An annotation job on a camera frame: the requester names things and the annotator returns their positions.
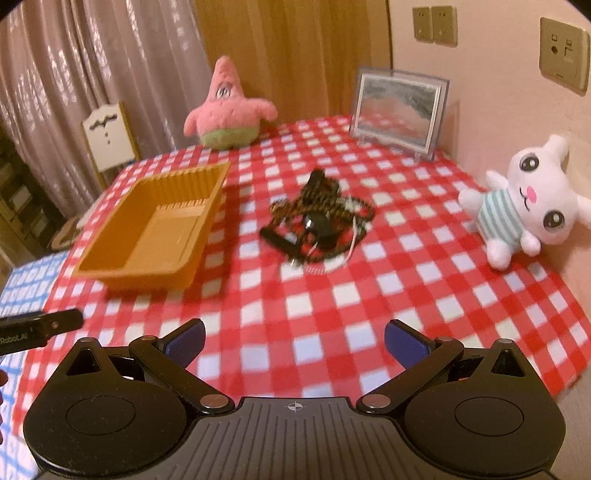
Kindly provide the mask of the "white miniature chair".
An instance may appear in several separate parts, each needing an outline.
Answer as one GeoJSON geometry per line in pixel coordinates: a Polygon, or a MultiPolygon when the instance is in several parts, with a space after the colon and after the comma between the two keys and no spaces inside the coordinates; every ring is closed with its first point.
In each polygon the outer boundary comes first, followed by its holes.
{"type": "Polygon", "coordinates": [[[103,104],[81,122],[87,151],[100,185],[107,188],[104,173],[139,161],[140,150],[132,133],[125,104],[103,104]]]}

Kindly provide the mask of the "orange plastic tray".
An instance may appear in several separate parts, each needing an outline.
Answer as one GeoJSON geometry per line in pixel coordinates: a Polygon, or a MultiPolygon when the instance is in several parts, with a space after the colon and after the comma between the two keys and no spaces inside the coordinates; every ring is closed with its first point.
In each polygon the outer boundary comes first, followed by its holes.
{"type": "Polygon", "coordinates": [[[85,248],[72,276],[112,292],[185,289],[221,204],[228,162],[136,182],[85,248]]]}

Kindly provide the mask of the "beige double wall switch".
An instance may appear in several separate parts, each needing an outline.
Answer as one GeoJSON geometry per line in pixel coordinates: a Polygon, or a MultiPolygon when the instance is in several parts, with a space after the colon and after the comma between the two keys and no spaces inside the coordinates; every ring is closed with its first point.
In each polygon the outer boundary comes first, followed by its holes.
{"type": "Polygon", "coordinates": [[[454,6],[414,7],[412,15],[417,41],[450,47],[458,45],[457,10],[454,6]]]}

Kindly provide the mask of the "red white checkered tablecloth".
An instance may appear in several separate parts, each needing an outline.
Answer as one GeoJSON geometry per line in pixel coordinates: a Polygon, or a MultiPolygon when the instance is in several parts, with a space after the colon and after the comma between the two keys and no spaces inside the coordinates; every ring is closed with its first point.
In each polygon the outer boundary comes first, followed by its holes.
{"type": "Polygon", "coordinates": [[[503,273],[489,267],[457,201],[472,185],[445,157],[420,162],[352,139],[342,117],[281,126],[259,144],[222,155],[198,147],[159,155],[114,181],[46,306],[80,309],[81,335],[113,346],[200,318],[206,344],[192,370],[235,398],[355,398],[376,388],[400,369],[384,348],[384,327],[393,318],[470,347],[511,338],[558,394],[589,365],[589,320],[544,259],[515,257],[503,273]],[[73,276],[135,183],[222,160],[230,169],[221,207],[189,288],[119,295],[73,276]],[[315,168],[377,211],[349,261],[332,263],[322,275],[291,265],[259,239],[270,203],[296,196],[315,168]]]}

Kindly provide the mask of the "black glossy hair clip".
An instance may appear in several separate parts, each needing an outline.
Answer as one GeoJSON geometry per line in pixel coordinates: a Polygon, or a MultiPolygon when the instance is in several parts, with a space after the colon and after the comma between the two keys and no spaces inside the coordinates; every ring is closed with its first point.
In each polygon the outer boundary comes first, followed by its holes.
{"type": "Polygon", "coordinates": [[[338,228],[320,211],[304,215],[304,232],[322,250],[332,250],[338,244],[338,228]]]}

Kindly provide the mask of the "pink starfish plush toy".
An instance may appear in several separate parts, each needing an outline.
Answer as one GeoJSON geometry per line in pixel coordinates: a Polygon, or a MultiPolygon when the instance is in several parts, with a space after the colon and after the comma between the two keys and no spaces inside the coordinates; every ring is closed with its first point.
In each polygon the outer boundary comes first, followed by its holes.
{"type": "Polygon", "coordinates": [[[207,96],[184,120],[185,137],[197,137],[211,150],[229,150],[249,146],[259,138],[260,124],[279,117],[276,105],[263,98],[248,98],[235,64],[228,56],[219,57],[211,77],[207,96]]]}

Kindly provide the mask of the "blue white checkered cloth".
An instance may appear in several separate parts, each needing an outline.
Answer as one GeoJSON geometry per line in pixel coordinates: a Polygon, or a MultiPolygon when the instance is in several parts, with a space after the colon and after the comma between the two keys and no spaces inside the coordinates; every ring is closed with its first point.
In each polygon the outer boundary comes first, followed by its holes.
{"type": "MultiPolygon", "coordinates": [[[[15,268],[1,292],[1,315],[40,311],[67,256],[68,251],[54,253],[15,268]]],[[[24,441],[12,433],[11,427],[24,361],[24,352],[1,357],[1,369],[8,375],[8,382],[1,388],[2,479],[32,479],[37,471],[24,441]]]]}

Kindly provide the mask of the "grey sheer curtain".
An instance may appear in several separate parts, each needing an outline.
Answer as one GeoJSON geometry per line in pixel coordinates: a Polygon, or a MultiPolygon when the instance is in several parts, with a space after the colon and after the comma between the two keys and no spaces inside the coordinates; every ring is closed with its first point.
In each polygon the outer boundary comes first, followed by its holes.
{"type": "Polygon", "coordinates": [[[102,190],[81,124],[122,103],[140,154],[183,149],[211,67],[191,1],[24,1],[1,22],[1,123],[59,211],[102,190]]]}

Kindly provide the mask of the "clear framed sand picture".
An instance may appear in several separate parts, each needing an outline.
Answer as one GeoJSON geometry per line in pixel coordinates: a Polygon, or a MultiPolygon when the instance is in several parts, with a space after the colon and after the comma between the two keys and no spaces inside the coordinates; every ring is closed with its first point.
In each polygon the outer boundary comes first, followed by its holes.
{"type": "Polygon", "coordinates": [[[362,68],[356,75],[349,135],[432,161],[450,81],[404,70],[362,68]]]}

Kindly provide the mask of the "beige wall socket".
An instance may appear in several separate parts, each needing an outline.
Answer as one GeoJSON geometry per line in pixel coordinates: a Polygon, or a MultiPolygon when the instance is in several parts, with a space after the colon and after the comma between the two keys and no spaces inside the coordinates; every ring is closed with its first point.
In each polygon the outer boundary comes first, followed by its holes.
{"type": "Polygon", "coordinates": [[[540,18],[541,74],[578,95],[585,95],[590,71],[590,35],[579,27],[540,18]]]}

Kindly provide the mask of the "white bunny plush toy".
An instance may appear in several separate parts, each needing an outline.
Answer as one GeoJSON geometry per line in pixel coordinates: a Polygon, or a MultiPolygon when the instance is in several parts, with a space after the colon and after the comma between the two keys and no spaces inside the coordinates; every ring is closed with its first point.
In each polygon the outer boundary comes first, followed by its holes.
{"type": "Polygon", "coordinates": [[[459,193],[493,269],[507,269],[519,251],[535,257],[544,245],[563,243],[577,222],[590,225],[590,199],[572,189],[562,169],[568,154],[569,141],[552,134],[544,145],[518,151],[506,175],[487,171],[487,191],[459,193]]]}

